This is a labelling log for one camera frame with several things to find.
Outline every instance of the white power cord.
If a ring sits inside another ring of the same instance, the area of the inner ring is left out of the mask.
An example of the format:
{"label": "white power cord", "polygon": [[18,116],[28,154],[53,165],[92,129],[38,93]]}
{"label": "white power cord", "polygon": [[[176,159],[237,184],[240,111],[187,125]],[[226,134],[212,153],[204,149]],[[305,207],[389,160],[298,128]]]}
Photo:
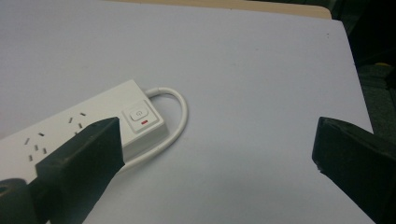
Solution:
{"label": "white power cord", "polygon": [[164,151],[166,148],[171,146],[178,139],[178,137],[181,135],[181,133],[183,133],[183,130],[187,125],[189,109],[187,107],[186,100],[180,93],[170,88],[159,87],[145,91],[145,94],[147,95],[148,98],[161,94],[170,94],[173,95],[175,98],[177,98],[181,106],[180,123],[178,124],[177,129],[169,137],[163,140],[158,146],[137,156],[136,158],[131,159],[130,161],[125,162],[125,165],[120,169],[119,173],[124,172],[125,170],[133,166],[136,166],[137,164],[143,161],[147,161],[153,158],[154,156],[158,155],[162,151]]}

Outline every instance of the power switch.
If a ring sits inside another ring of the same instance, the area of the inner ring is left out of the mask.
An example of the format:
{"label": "power switch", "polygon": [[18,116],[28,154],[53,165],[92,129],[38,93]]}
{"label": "power switch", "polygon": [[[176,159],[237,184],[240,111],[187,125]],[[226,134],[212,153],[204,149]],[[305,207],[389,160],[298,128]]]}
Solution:
{"label": "power switch", "polygon": [[146,101],[127,107],[122,113],[135,133],[141,133],[159,121]]}

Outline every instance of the power socket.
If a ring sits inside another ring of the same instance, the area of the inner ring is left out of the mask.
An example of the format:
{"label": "power socket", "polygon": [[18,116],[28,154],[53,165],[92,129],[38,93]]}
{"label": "power socket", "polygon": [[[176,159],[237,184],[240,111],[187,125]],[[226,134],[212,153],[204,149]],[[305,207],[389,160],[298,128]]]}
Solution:
{"label": "power socket", "polygon": [[168,131],[149,98],[133,81],[75,105],[0,141],[0,180],[36,178],[35,165],[100,119],[118,117],[124,161],[157,145]]}

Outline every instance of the white power strip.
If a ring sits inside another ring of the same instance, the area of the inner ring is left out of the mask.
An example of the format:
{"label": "white power strip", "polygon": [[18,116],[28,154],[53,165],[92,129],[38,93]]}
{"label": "white power strip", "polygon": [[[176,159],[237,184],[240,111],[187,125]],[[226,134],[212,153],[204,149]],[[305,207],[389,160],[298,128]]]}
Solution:
{"label": "white power strip", "polygon": [[130,80],[0,141],[0,180],[36,178],[35,165],[89,124],[118,117],[124,161],[168,135],[165,122]]}

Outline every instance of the white table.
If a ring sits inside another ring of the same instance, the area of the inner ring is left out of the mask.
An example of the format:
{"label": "white table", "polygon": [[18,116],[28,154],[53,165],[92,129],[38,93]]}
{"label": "white table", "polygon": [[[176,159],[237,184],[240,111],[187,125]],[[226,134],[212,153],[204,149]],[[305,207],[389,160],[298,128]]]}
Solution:
{"label": "white table", "polygon": [[[0,74],[1,138],[130,78],[187,98],[180,139],[116,176],[85,223],[373,223],[311,160],[320,116],[372,130],[339,21],[7,0]],[[177,102],[154,104],[172,132]]]}

